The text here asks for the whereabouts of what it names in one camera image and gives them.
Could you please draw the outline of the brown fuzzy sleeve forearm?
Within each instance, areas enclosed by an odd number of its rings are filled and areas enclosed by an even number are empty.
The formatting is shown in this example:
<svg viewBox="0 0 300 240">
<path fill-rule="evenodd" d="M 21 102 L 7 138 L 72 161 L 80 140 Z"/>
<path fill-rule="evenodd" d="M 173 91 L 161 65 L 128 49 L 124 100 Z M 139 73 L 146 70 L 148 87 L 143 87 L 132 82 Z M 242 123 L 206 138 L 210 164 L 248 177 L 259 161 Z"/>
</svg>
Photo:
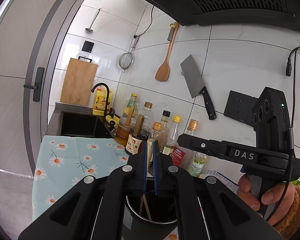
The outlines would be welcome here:
<svg viewBox="0 0 300 240">
<path fill-rule="evenodd" d="M 294 190 L 294 200 L 285 218 L 275 225 L 283 239 L 300 239 L 300 186 Z"/>
</svg>

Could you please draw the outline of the person's right hand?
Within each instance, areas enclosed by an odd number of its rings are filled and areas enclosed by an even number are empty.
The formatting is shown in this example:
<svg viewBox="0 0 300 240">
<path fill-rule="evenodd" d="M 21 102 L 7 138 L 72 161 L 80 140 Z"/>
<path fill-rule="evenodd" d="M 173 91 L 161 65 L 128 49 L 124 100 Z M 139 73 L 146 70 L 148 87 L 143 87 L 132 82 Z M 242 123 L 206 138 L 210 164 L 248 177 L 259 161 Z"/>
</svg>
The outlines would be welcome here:
<svg viewBox="0 0 300 240">
<path fill-rule="evenodd" d="M 261 198 L 261 202 L 251 194 L 251 183 L 250 180 L 247 178 L 246 175 L 243 175 L 240 180 L 238 181 L 238 190 L 237 195 L 243 202 L 249 205 L 254 211 L 258 211 L 261 204 L 263 205 L 270 205 L 277 203 L 283 191 L 285 189 L 285 183 L 279 183 L 275 187 L 269 189 L 266 193 L 263 194 Z M 294 185 L 290 182 L 288 185 L 287 192 L 283 198 L 283 201 L 279 205 L 276 212 L 270 218 L 268 223 L 270 225 L 275 225 L 288 214 L 292 204 L 294 201 Z"/>
</svg>

